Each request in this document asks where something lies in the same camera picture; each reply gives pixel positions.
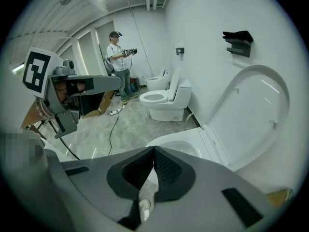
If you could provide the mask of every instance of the cable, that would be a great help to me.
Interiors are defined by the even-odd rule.
[[[110,151],[109,151],[109,153],[108,153],[108,156],[110,155],[110,153],[111,153],[111,151],[112,151],[111,135],[112,135],[112,131],[114,130],[115,125],[116,125],[116,123],[117,123],[117,121],[118,121],[118,118],[119,118],[119,113],[117,113],[117,119],[116,119],[116,122],[115,122],[114,126],[112,127],[112,130],[111,130],[111,133],[110,133],[110,145],[111,145],[111,149],[110,149]]]
[[[138,34],[139,34],[139,37],[140,37],[140,42],[141,42],[141,45],[142,45],[142,47],[143,47],[143,50],[144,50],[144,53],[145,53],[145,56],[146,56],[146,59],[147,59],[148,65],[149,65],[149,69],[150,69],[151,75],[153,76],[154,74],[153,74],[153,71],[152,71],[152,69],[151,69],[151,67],[150,67],[150,63],[149,63],[149,60],[148,60],[148,57],[147,57],[147,54],[146,54],[146,51],[145,51],[145,47],[144,47],[143,41],[141,40],[139,27],[137,26],[137,23],[136,23],[136,20],[135,20],[135,16],[134,16],[134,14],[133,14],[133,10],[132,10],[132,8],[131,8],[131,5],[130,5],[129,0],[126,0],[126,1],[127,1],[128,5],[129,5],[129,8],[130,8],[130,10],[131,10],[131,13],[132,13],[132,16],[133,16],[133,19],[134,19],[134,22],[135,22],[135,26],[136,26],[137,32],[138,32]]]
[[[55,133],[57,134],[57,131],[53,125],[53,123],[49,120],[48,123],[52,126],[52,128],[54,129]],[[70,148],[67,146],[67,144],[63,141],[63,139],[61,137],[59,137],[59,139],[61,140],[61,142],[63,143],[63,145],[68,149],[68,151],[77,159],[80,160],[71,150]]]
[[[189,118],[191,118],[191,116],[193,115],[193,113],[190,113],[187,117],[187,119],[185,120],[185,123],[184,123],[184,130],[186,131],[187,130],[187,123],[189,121]]]
[[[68,89],[70,89],[70,88],[72,88],[72,87],[75,87],[75,86],[77,86],[77,84],[73,84],[71,87],[64,88],[64,89],[58,89],[58,88],[55,88],[55,90],[58,90],[58,91],[64,91],[64,90],[68,90]]]
[[[51,12],[53,11],[53,9],[56,8],[56,6],[58,5],[59,1],[58,1],[57,3],[55,3],[55,5],[50,9],[50,11],[49,11],[49,12],[46,14],[46,16],[43,18],[41,24],[39,25],[38,29],[36,30],[34,36],[32,37],[32,39],[31,39],[31,41],[30,41],[29,48],[31,47],[32,42],[33,42],[34,38],[37,36],[39,30],[42,30],[41,27],[44,26],[45,20],[46,20],[46,18],[49,16],[49,13],[51,13]]]
[[[132,67],[132,54],[131,54],[131,66],[130,66],[129,70],[131,70],[131,67]]]

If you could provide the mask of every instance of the bathroom wall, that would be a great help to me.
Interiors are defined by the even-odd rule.
[[[96,59],[90,32],[78,39],[83,60],[89,75],[102,75],[98,61]]]
[[[132,57],[130,72],[132,77],[139,77],[140,83],[145,84],[145,80],[152,76],[149,64],[154,76],[159,75],[161,68],[170,70],[172,66],[165,10],[157,8],[155,11],[147,11],[142,6],[133,8],[133,13],[139,32],[129,9],[114,14],[114,27],[123,35],[119,41],[119,45],[123,49],[138,49],[138,53]],[[130,59],[126,59],[127,64],[130,65]]]
[[[102,53],[102,56],[107,55],[107,47],[110,44],[110,38],[109,35],[112,31],[115,31],[114,28],[114,22],[106,23],[98,28],[96,28],[98,41],[100,44],[100,52]]]
[[[173,67],[192,84],[189,108],[200,123],[243,68],[267,65],[285,80],[290,111],[277,142],[238,174],[264,192],[298,190],[308,163],[308,53],[294,24],[275,0],[169,0],[166,19]],[[250,58],[232,55],[223,31],[248,30],[254,38]]]

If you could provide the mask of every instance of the ceiling light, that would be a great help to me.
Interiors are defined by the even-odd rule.
[[[24,68],[24,66],[25,66],[24,64],[21,64],[21,65],[17,66],[16,68],[14,68],[12,70],[13,74],[16,74],[16,72],[19,71],[20,69]]]

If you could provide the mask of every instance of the jeans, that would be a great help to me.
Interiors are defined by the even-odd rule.
[[[115,74],[122,79],[122,85],[119,89],[121,100],[127,100],[128,97],[133,95],[130,85],[130,70],[126,69],[120,72],[115,71]]]

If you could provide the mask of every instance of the toilet lid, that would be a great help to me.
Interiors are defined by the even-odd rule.
[[[247,165],[276,140],[289,103],[287,86],[277,72],[263,65],[243,69],[203,125],[211,150],[233,171]]]
[[[165,70],[164,70],[164,69],[161,69],[160,74],[159,74],[158,77],[163,77],[163,76],[164,76],[164,73],[165,73]]]
[[[180,66],[177,66],[169,86],[169,97],[168,97],[169,101],[172,101],[175,98],[179,77],[180,77]]]

